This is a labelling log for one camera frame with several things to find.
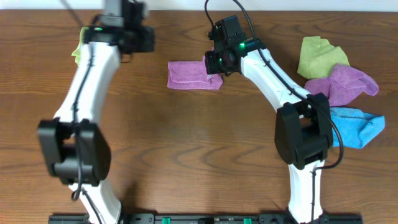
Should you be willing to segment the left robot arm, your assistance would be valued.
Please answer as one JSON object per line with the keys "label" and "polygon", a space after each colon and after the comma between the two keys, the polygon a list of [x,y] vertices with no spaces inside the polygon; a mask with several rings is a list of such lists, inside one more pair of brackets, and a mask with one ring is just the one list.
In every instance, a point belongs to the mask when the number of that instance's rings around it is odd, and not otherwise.
{"label": "left robot arm", "polygon": [[154,50],[154,30],[143,23],[148,13],[144,1],[106,1],[103,12],[81,28],[68,93],[53,118],[40,121],[37,134],[49,174],[69,187],[72,200],[86,211],[54,214],[49,223],[132,222],[109,183],[111,150],[100,120],[123,56]]}

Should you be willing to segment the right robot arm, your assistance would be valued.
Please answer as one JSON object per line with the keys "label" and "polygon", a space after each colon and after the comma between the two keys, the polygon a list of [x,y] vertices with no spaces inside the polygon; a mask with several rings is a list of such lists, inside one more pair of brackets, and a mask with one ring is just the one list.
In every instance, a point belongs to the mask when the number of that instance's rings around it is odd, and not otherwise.
{"label": "right robot arm", "polygon": [[260,40],[248,39],[240,28],[213,26],[208,34],[214,49],[206,52],[209,74],[239,72],[267,98],[276,115],[274,142],[289,167],[288,209],[297,223],[310,223],[323,213],[320,177],[327,150],[333,144],[331,125],[313,104],[327,109],[323,95],[311,95],[297,85],[274,61]]}

